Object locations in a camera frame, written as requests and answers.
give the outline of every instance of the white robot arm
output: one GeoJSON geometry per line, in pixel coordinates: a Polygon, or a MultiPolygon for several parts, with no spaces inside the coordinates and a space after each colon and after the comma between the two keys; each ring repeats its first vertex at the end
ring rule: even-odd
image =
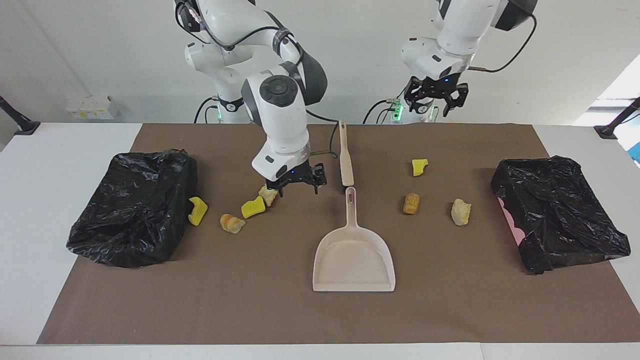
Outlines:
{"type": "Polygon", "coordinates": [[[458,84],[469,68],[480,39],[489,27],[509,31],[531,16],[538,0],[436,0],[432,20],[438,38],[410,38],[402,48],[402,59],[412,73],[403,99],[410,112],[425,114],[433,99],[447,103],[443,115],[462,107],[467,84],[458,84]]]}
{"type": "Polygon", "coordinates": [[[322,164],[311,167],[308,162],[305,106],[319,102],[326,91],[322,66],[275,16],[252,2],[175,0],[175,4],[180,25],[189,32],[200,32],[208,43],[189,44],[188,62],[213,78],[220,99],[233,99],[235,94],[242,103],[232,104],[232,110],[246,105],[248,116],[264,129],[267,140],[252,165],[265,177],[268,188],[281,191],[289,183],[304,182],[317,193],[326,178],[322,164]],[[242,49],[246,45],[271,47],[284,62],[241,81],[227,65],[252,57],[252,51],[242,49]]]}

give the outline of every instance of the yellow block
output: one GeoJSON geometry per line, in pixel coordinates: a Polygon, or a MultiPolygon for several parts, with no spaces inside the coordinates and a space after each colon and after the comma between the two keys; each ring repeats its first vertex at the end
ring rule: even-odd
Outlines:
{"type": "Polygon", "coordinates": [[[424,173],[424,167],[429,165],[429,161],[427,159],[413,159],[411,164],[413,165],[413,176],[420,176],[424,173]]]}
{"type": "Polygon", "coordinates": [[[204,203],[204,201],[202,201],[201,198],[197,196],[189,198],[189,201],[191,201],[191,203],[193,204],[193,210],[187,217],[189,218],[189,222],[191,223],[191,225],[198,226],[200,225],[202,217],[207,212],[207,209],[209,209],[209,207],[204,203]]]}
{"type": "Polygon", "coordinates": [[[264,199],[261,196],[258,196],[253,201],[247,201],[244,205],[242,205],[241,211],[242,216],[244,218],[250,218],[256,214],[263,213],[267,210],[264,205],[264,199]]]}

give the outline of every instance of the trash bag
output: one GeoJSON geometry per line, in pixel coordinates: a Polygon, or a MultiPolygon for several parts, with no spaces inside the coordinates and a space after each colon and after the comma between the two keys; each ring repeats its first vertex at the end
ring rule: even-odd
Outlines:
{"type": "Polygon", "coordinates": [[[168,260],[184,234],[197,182],[196,161],[186,151],[114,156],[67,248],[123,268],[168,260]]]}
{"type": "Polygon", "coordinates": [[[627,235],[615,228],[580,165],[569,158],[502,160],[491,187],[522,263],[534,274],[631,254],[627,235]]]}

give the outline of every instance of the pink paper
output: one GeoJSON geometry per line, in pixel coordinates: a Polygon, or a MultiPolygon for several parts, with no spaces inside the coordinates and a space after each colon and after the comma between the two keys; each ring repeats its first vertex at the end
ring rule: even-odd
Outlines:
{"type": "Polygon", "coordinates": [[[520,243],[522,242],[522,240],[524,240],[524,237],[525,237],[524,231],[522,231],[520,228],[515,226],[513,222],[513,217],[507,211],[507,209],[504,208],[504,202],[502,201],[502,199],[498,198],[498,201],[500,202],[500,207],[502,207],[502,211],[504,212],[504,217],[507,218],[507,223],[511,228],[511,233],[513,234],[513,238],[516,240],[516,244],[520,246],[520,243]]]}

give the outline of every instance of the black stand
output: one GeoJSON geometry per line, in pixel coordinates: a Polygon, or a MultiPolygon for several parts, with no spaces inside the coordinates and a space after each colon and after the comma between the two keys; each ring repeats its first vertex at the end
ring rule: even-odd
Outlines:
{"type": "Polygon", "coordinates": [[[13,121],[20,127],[20,130],[15,132],[15,135],[31,135],[33,134],[38,126],[40,126],[39,121],[32,121],[28,117],[21,114],[18,110],[14,109],[8,102],[4,99],[4,97],[0,96],[0,108],[4,110],[13,121]]]}
{"type": "Polygon", "coordinates": [[[617,140],[616,135],[613,135],[613,131],[616,127],[622,124],[623,121],[627,120],[631,114],[636,112],[640,108],[640,97],[638,97],[634,102],[631,103],[626,109],[624,109],[620,115],[618,115],[609,125],[605,126],[594,126],[598,135],[600,135],[603,139],[617,140]]]}

